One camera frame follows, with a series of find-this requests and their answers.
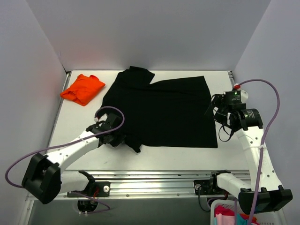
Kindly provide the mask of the black t shirt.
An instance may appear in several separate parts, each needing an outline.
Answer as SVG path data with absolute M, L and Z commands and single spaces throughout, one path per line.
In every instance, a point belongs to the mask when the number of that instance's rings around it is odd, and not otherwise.
M 203 76 L 152 82 L 133 67 L 119 72 L 103 97 L 105 111 L 122 111 L 124 142 L 135 152 L 150 147 L 217 148 L 211 95 Z

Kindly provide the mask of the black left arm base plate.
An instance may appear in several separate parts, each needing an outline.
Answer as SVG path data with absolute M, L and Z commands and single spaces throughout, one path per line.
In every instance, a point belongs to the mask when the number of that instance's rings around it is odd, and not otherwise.
M 108 197 L 110 195 L 111 183 L 108 181 L 95 181 L 89 183 L 83 191 L 67 193 L 67 197 L 76 197 L 80 193 L 89 197 Z

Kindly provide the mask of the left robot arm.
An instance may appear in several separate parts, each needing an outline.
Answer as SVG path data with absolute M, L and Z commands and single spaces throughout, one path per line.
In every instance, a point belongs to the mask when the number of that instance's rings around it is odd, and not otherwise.
M 42 204 L 50 203 L 65 192 L 93 196 L 97 189 L 95 178 L 84 170 L 67 171 L 67 168 L 104 144 L 119 144 L 123 137 L 118 130 L 124 121 L 123 114 L 110 113 L 106 119 L 89 126 L 72 142 L 56 147 L 56 151 L 35 154 L 30 159 L 22 187 Z

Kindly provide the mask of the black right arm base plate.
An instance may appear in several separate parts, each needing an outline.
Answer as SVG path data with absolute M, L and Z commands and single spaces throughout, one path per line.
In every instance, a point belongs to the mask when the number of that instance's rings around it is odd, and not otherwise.
M 196 195 L 227 195 L 225 190 L 214 188 L 209 180 L 194 180 L 193 185 Z

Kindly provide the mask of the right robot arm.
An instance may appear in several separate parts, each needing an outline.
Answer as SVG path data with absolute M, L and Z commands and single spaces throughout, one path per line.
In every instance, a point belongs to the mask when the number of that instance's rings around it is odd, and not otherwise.
M 245 214 L 279 211 L 293 195 L 277 177 L 263 140 L 265 133 L 260 113 L 248 109 L 240 90 L 212 96 L 214 120 L 222 128 L 229 128 L 230 136 L 237 136 L 242 145 L 250 173 L 250 184 L 235 177 L 228 170 L 211 173 L 208 188 L 217 194 L 222 190 L 236 197 Z

